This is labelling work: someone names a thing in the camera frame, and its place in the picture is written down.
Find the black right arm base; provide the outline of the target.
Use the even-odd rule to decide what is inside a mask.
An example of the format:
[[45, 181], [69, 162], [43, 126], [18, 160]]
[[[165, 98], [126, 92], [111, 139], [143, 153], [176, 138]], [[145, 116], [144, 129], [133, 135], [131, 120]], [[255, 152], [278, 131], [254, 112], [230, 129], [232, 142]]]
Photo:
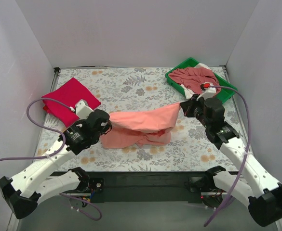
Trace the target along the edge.
[[223, 171], [226, 169], [222, 166], [210, 168], [201, 177], [190, 177], [185, 186], [191, 193], [198, 193], [205, 206], [218, 208], [223, 202], [222, 194], [225, 191], [216, 187], [214, 176]]

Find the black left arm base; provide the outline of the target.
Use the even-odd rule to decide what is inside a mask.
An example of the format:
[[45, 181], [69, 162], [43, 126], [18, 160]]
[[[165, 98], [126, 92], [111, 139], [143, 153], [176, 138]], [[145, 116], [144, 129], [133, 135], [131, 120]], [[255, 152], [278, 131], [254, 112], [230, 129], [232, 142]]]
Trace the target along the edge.
[[76, 189], [73, 190], [80, 195], [80, 199], [90, 202], [94, 195], [104, 190], [104, 178], [90, 177], [81, 167], [70, 169], [69, 172], [76, 174], [80, 181]]

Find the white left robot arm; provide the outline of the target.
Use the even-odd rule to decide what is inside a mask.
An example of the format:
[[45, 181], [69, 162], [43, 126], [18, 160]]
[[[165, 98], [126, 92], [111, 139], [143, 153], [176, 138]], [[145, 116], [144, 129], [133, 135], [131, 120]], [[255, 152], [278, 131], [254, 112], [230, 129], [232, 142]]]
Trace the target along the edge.
[[68, 191], [92, 193], [100, 191], [103, 180], [91, 179], [81, 167], [70, 169], [59, 177], [51, 177], [64, 163], [98, 143], [101, 135], [111, 130], [110, 116], [94, 110], [59, 136], [52, 147], [31, 165], [11, 178], [0, 179], [0, 192], [17, 219], [30, 215], [40, 203]]

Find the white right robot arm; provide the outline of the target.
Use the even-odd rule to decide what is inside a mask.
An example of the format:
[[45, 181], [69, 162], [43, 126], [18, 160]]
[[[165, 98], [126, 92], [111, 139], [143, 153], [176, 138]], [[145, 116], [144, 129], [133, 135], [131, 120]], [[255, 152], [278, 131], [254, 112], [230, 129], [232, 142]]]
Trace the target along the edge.
[[282, 183], [246, 152], [239, 133], [225, 121], [222, 102], [195, 94], [180, 106], [184, 116], [196, 118], [205, 127], [207, 139], [238, 169], [236, 177], [223, 167], [207, 170], [205, 187], [210, 191], [222, 189], [228, 192], [248, 208], [253, 220], [261, 227], [282, 219]]

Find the salmon pink t-shirt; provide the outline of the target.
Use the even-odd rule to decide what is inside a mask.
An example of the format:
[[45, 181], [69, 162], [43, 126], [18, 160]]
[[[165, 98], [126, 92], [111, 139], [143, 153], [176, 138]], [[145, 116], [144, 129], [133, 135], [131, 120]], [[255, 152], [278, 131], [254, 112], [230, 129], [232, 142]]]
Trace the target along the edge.
[[102, 146], [105, 149], [164, 146], [171, 140], [180, 109], [179, 103], [173, 103], [149, 111], [111, 113], [112, 129], [101, 136]]

